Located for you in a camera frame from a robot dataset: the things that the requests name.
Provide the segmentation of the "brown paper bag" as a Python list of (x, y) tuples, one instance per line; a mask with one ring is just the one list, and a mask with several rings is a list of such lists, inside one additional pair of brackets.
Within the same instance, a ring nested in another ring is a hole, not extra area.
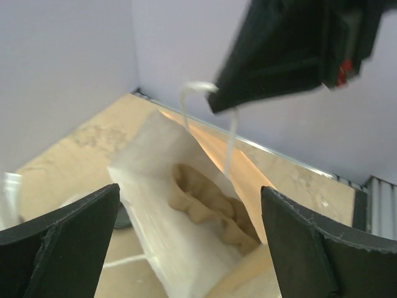
[(237, 183), (227, 142), (186, 112), (141, 109), (109, 166), (120, 199), (168, 297), (280, 297), (260, 219), (261, 174)]

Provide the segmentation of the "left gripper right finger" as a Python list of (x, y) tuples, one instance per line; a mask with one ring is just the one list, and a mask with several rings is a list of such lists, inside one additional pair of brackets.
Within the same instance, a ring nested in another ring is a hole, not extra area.
[(348, 227), (261, 189), (262, 220), (282, 297), (396, 297), (396, 241)]

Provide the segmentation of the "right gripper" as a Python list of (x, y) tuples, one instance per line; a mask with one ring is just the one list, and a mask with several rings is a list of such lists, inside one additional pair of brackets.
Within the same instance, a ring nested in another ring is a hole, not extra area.
[(373, 47), (384, 1), (251, 1), (207, 97), (213, 113), (252, 101), (340, 88), (360, 74)]

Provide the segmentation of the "brown cup carrier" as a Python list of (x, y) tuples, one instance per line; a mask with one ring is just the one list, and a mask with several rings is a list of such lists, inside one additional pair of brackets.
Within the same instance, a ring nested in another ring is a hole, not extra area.
[(236, 246), (243, 255), (261, 244), (244, 204), (225, 195), (195, 168), (182, 163), (173, 165), (171, 185), (172, 194), (167, 199), (169, 207), (187, 214), (196, 224), (219, 221), (222, 242)]

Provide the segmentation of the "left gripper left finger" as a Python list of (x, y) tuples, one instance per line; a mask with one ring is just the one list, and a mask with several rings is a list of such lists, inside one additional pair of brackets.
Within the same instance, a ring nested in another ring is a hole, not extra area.
[(109, 184), (1, 231), (1, 297), (94, 297), (119, 202)]

